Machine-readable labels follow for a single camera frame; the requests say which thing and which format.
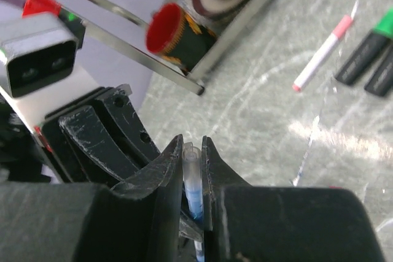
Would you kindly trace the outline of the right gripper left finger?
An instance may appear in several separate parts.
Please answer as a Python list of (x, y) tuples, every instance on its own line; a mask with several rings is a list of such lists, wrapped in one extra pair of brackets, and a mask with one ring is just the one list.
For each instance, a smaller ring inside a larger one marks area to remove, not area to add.
[(2, 261), (174, 261), (183, 138), (110, 190), (94, 183), (1, 184)]

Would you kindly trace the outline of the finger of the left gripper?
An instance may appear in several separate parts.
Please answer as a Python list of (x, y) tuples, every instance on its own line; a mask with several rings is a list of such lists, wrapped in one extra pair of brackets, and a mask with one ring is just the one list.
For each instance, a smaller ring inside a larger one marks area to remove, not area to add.
[(104, 88), (93, 99), (93, 107), (118, 148), (136, 168), (142, 169), (160, 154), (123, 88)]
[(83, 106), (59, 119), (73, 143), (107, 175), (124, 180), (138, 172), (111, 138), (92, 106)]

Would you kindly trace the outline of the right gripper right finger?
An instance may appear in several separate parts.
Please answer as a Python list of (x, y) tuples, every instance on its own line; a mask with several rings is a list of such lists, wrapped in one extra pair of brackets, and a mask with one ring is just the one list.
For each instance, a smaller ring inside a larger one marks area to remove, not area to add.
[(206, 261), (384, 261), (353, 192), (252, 186), (208, 136), (201, 160)]

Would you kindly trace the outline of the clear blue pen cap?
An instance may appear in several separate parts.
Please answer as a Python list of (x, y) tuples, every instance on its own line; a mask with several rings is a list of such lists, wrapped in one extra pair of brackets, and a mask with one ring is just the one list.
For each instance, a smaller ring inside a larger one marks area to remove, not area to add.
[(182, 170), (185, 195), (194, 220), (203, 221), (203, 183), (201, 178), (201, 150), (191, 142), (183, 145)]

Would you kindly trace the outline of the white pen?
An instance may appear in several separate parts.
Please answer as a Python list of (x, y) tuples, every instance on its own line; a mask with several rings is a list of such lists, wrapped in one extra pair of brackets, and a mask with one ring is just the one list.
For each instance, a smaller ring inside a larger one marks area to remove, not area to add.
[(319, 47), (319, 49), (315, 52), (313, 57), (310, 59), (305, 68), (301, 71), (298, 77), (293, 82), (292, 88), (301, 92), (301, 90), (305, 87), (305, 85), (309, 82), (311, 77), (316, 73), (319, 66), (324, 62), (324, 60), (330, 55), (331, 51), (335, 48), (338, 41), (332, 32), (326, 38), (324, 43)]

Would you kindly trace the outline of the black orange-tipped highlighter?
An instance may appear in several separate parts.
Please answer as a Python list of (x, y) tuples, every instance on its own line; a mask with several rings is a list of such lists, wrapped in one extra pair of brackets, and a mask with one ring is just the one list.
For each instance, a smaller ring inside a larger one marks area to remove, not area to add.
[(372, 95), (385, 97), (392, 87), (392, 64), (393, 54), (390, 47), (377, 70), (364, 86), (364, 90)]

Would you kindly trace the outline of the black green-tipped highlighter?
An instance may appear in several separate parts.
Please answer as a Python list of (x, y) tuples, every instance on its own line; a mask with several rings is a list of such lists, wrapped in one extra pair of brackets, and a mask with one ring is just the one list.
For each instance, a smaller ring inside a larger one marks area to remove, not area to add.
[(363, 41), (336, 74), (335, 79), (345, 85), (354, 84), (380, 56), (392, 39), (369, 31)]

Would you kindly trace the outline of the small pink eraser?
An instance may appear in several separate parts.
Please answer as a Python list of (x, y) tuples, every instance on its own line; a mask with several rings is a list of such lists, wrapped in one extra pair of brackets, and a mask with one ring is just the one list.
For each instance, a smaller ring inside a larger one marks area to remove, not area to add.
[(349, 15), (345, 15), (340, 22), (336, 25), (335, 29), (332, 31), (332, 34), (340, 39), (351, 26), (353, 19)]

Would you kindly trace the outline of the green highlighter cap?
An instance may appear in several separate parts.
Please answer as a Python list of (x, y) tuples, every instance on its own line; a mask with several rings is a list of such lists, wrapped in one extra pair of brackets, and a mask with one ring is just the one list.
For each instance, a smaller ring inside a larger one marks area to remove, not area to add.
[(374, 26), (373, 31), (392, 39), (393, 37), (393, 8), (390, 8), (382, 19)]

